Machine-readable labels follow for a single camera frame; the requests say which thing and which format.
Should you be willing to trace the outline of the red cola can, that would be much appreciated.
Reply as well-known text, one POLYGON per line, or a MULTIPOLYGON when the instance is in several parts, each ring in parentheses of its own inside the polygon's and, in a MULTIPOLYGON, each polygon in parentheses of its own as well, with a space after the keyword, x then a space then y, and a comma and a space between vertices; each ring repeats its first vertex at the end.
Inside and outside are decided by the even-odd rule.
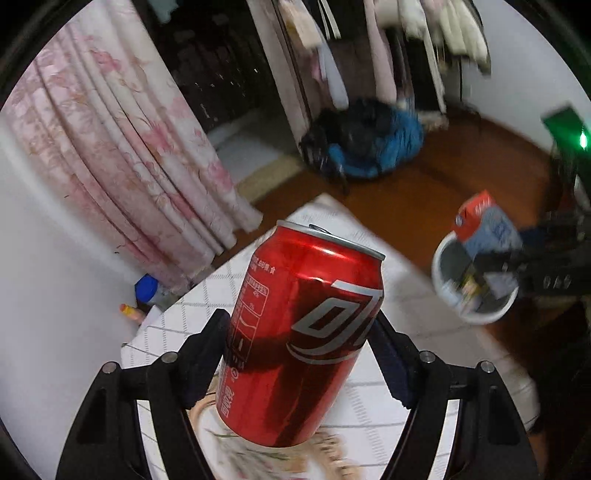
POLYGON ((384 255, 280 221, 250 257, 221 361, 216 408, 243 439, 304 443, 332 407, 381 309, 384 255))

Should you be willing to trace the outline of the white round trash bin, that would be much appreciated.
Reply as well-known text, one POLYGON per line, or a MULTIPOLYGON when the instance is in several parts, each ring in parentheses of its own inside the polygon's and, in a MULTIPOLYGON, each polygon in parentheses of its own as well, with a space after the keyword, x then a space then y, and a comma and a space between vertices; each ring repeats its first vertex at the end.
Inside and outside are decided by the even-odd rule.
POLYGON ((465 322, 486 325, 500 320, 518 296, 518 289, 497 298, 454 232, 439 244, 432 260, 436 294, 465 322))

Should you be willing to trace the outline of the blue cap bottle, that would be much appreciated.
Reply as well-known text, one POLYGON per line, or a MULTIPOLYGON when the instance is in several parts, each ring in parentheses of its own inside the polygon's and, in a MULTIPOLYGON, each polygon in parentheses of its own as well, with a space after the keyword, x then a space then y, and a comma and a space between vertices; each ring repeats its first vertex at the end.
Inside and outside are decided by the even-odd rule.
POLYGON ((134 293, 139 303, 157 306, 162 311, 175 303, 172 293, 149 274, 143 275, 135 283, 134 293))

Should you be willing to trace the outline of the blue sleeping bag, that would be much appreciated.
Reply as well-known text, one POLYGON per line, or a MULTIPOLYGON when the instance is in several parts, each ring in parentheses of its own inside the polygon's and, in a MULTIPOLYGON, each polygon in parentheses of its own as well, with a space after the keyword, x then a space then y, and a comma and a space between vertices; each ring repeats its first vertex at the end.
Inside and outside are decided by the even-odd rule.
POLYGON ((301 138, 304 162, 328 178, 370 180, 415 158, 424 144, 418 117, 376 99, 325 109, 301 138))

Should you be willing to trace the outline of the white clothes rack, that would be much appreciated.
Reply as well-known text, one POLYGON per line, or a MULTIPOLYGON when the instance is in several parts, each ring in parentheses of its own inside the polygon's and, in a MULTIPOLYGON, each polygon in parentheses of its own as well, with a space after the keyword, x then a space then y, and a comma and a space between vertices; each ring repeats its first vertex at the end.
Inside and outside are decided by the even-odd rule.
POLYGON ((324 109, 376 99, 447 123, 445 72, 491 56, 471 1, 250 1, 283 111, 300 140, 324 109))

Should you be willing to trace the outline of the pink floral curtain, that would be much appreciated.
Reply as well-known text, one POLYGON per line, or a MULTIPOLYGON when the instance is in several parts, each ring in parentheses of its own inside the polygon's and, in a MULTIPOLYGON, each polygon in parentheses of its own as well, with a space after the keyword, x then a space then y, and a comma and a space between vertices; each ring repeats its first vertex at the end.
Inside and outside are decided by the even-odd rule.
POLYGON ((93 1, 4 107, 38 174, 117 254, 183 291, 263 216, 238 193, 129 1, 93 1))

